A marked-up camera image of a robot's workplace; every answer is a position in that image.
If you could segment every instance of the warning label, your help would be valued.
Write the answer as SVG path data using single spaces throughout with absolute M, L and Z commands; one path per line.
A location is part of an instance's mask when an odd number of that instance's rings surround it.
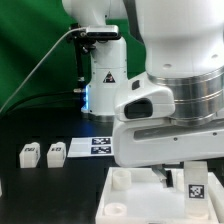
M 107 76 L 103 80 L 104 83 L 115 83 L 114 77 L 110 72 L 108 72 Z

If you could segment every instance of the metal bracket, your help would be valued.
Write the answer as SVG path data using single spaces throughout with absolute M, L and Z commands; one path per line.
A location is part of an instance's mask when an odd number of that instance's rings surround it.
M 152 171 L 158 176 L 164 188 L 173 187 L 171 170 L 165 170 L 163 164 L 151 166 Z

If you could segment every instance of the black cable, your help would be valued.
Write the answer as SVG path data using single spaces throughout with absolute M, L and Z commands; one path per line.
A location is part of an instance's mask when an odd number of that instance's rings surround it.
M 45 105 L 54 104 L 54 103 L 60 103 L 60 102 L 65 102 L 65 101 L 76 101 L 76 100 L 79 101 L 80 98 L 79 97 L 73 97 L 73 98 L 70 98 L 70 99 L 61 99 L 61 100 L 50 101 L 50 102 L 47 102 L 47 103 L 28 105 L 28 106 L 25 106 L 25 107 L 20 107 L 18 109 L 11 110 L 7 114 L 4 114 L 4 115 L 10 115 L 11 113 L 13 113 L 17 110 L 20 110 L 20 109 L 28 109 L 28 108 L 32 108 L 32 107 L 39 107 L 39 106 L 45 106 Z
M 41 97 L 49 97 L 49 96 L 58 96 L 58 95 L 78 95 L 80 96 L 80 93 L 74 93 L 73 91 L 62 91 L 62 92 L 51 92 L 51 93 L 40 93 L 33 96 L 26 97 L 22 100 L 17 101 L 12 106 L 10 106 L 4 113 L 4 115 L 8 114 L 10 111 L 14 110 L 19 105 L 26 103 L 30 100 L 41 98 Z

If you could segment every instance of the blue light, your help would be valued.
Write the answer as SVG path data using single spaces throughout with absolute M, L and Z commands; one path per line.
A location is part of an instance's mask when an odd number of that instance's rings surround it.
M 89 89 L 88 89 L 88 86 L 86 86 L 86 94 L 85 94 L 85 101 L 86 101 L 86 104 L 85 104 L 85 109 L 88 110 L 89 109 Z

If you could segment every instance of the black table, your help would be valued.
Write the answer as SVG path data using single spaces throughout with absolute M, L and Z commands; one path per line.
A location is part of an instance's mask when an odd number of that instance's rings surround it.
M 69 148 L 72 137 L 111 136 L 112 124 L 81 119 L 75 108 L 18 110 L 0 120 L 0 223 L 94 223 L 108 168 L 113 157 L 67 158 L 63 168 L 47 168 L 52 143 Z M 37 168 L 20 169 L 19 153 L 38 142 Z M 224 184 L 224 160 L 208 161 Z

